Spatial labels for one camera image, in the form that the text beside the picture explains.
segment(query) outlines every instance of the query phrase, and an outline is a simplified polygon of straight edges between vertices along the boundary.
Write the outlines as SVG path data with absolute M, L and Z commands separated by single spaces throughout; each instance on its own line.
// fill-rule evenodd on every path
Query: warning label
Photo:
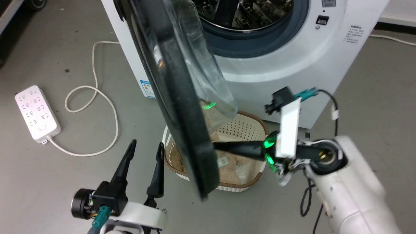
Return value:
M 156 98 L 149 81 L 140 80 L 147 97 Z
M 361 26 L 351 25 L 348 29 L 347 35 L 344 37 L 344 42 L 351 44 L 358 44 L 364 34 Z

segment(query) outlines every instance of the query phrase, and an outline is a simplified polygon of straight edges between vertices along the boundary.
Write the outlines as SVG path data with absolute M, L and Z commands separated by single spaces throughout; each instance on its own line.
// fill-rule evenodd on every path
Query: power cord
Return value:
M 393 41 L 397 41 L 406 45 L 411 45 L 411 46 L 416 46 L 416 43 L 411 43 L 411 42 L 407 42 L 407 41 L 403 41 L 394 37 L 389 37 L 389 36 L 384 36 L 384 35 L 376 35 L 376 34 L 370 34 L 370 37 L 377 37 L 377 38 L 384 38 L 384 39 L 389 39 L 389 40 L 393 40 Z
M 335 99 L 335 97 L 332 94 L 330 94 L 328 91 L 326 91 L 326 90 L 318 90 L 318 92 L 325 93 L 326 95 L 328 95 L 330 97 L 330 99 L 332 100 L 332 102 L 334 103 L 334 105 L 332 107 L 332 119 L 335 121 L 335 131 L 334 131 L 334 135 L 335 136 L 338 136 L 338 118 L 339 118 L 338 102 Z M 300 215 L 302 217 L 305 217 L 308 214 L 308 212 L 309 212 L 309 209 L 310 209 L 310 206 L 311 206 L 311 202 L 312 202 L 312 188 L 316 187 L 316 185 L 315 184 L 312 184 L 312 180 L 306 175 L 305 168 L 303 169 L 303 174 L 305 175 L 305 177 L 306 177 L 306 179 L 308 181 L 308 187 L 305 189 L 305 192 L 303 193 L 302 200 L 300 202 Z M 309 195 L 308 196 L 308 204 L 306 205 L 305 211 L 303 211 L 303 206 L 304 206 L 305 199 L 306 199 L 306 196 L 307 195 Z M 315 234 L 316 228 L 318 227 L 318 222 L 319 222 L 319 219 L 321 217 L 323 208 L 324 208 L 324 205 L 321 204 L 321 208 L 319 209 L 318 216 L 316 218 L 315 225 L 313 227 L 313 232 L 312 232 L 313 234 Z
M 114 107 L 114 104 L 111 102 L 111 100 L 104 94 L 104 93 L 102 93 L 100 90 L 98 90 L 98 80 L 97 80 L 97 74 L 96 74 L 96 72 L 95 72 L 95 60 L 94 60 L 94 54 L 95 54 L 95 48 L 96 48 L 96 46 L 98 45 L 98 44 L 120 44 L 119 42 L 110 42 L 110 41 L 99 41 L 99 42 L 96 42 L 96 43 L 94 43 L 94 45 L 92 46 L 92 73 L 94 74 L 94 79 L 95 79 L 95 87 L 92 87 L 92 86 L 89 86 L 89 85 L 82 85 L 82 86 L 79 86 L 79 87 L 76 87 L 76 88 L 74 88 L 72 91 L 70 91 L 69 93 L 68 93 L 68 95 L 67 95 L 67 97 L 65 98 L 65 109 L 67 109 L 67 111 L 69 111 L 69 112 L 71 112 L 71 113 L 77 113 L 77 112 L 80 112 L 80 111 L 82 111 L 82 110 L 84 110 L 85 108 L 87 108 L 91 103 L 92 103 L 92 101 L 94 101 L 94 98 L 97 96 L 97 93 L 99 93 L 99 94 L 101 94 L 108 102 L 109 102 L 109 104 L 110 104 L 110 106 L 111 106 L 111 108 L 113 109 L 113 112 L 114 112 L 114 119 L 115 119 L 115 121 L 116 121 L 116 135 L 114 136 L 114 139 L 113 139 L 113 142 L 111 142 L 111 144 L 107 147 L 107 148 L 105 148 L 105 149 L 103 149 L 102 151 L 99 151 L 99 152 L 97 152 L 97 153 L 92 153 L 92 154 L 75 154 L 75 153 L 72 153 L 72 152 L 69 152 L 69 151 L 67 151 L 67 150 L 65 150 L 65 149 L 63 149 L 62 147 L 60 147 L 57 143 L 55 143 L 53 140 L 52 140 L 52 138 L 51 137 L 47 137 L 47 139 L 54 145 L 54 146 L 56 146 L 56 148 L 58 148 L 58 149 L 60 149 L 61 151 L 63 151 L 63 152 L 65 152 L 65 153 L 67 153 L 67 154 L 69 154 L 69 155 L 73 155 L 73 156 L 77 156 L 77 157 L 89 157 L 89 156 L 95 156 L 95 155 L 99 155 L 99 154 L 102 154 L 102 153 L 104 153 L 104 152 L 106 152 L 107 150 L 109 150 L 115 143 L 116 143 L 116 141 L 117 141 L 117 138 L 118 138 L 118 136 L 119 136 L 119 121 L 118 121 L 118 118 L 117 118 L 117 111 L 116 111 L 116 108 Z M 83 107 L 81 107 L 80 109 L 78 109 L 78 110 L 71 110 L 69 107 L 68 107 L 68 99 L 69 99 L 69 97 L 75 92 L 75 91 L 77 91 L 77 90 L 79 90 L 79 89 L 83 89 L 83 88 L 88 88 L 88 89 L 92 89 L 92 90 L 94 90 L 94 95 L 92 95 L 92 98 L 91 98 L 91 100 L 89 101 L 89 102 L 87 102 L 87 104 L 85 104 Z

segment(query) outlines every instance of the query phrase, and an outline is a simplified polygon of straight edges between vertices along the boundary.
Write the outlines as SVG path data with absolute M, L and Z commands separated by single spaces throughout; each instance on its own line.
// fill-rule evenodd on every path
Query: power outlet socket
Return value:
M 61 132 L 61 126 L 38 86 L 33 85 L 16 94 L 15 100 L 36 142 L 46 144 L 47 136 L 54 137 Z

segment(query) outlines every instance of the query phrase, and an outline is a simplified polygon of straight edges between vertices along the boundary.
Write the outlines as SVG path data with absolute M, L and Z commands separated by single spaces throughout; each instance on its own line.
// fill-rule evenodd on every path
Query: wheel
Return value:
M 27 7 L 31 10 L 42 10 L 46 6 L 47 0 L 25 0 Z

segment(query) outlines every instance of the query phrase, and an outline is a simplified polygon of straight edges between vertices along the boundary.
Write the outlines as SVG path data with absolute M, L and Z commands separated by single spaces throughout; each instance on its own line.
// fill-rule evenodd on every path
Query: blue and white sticker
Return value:
M 140 83 L 143 86 L 144 92 L 146 93 L 147 97 L 156 98 L 149 81 L 140 80 Z

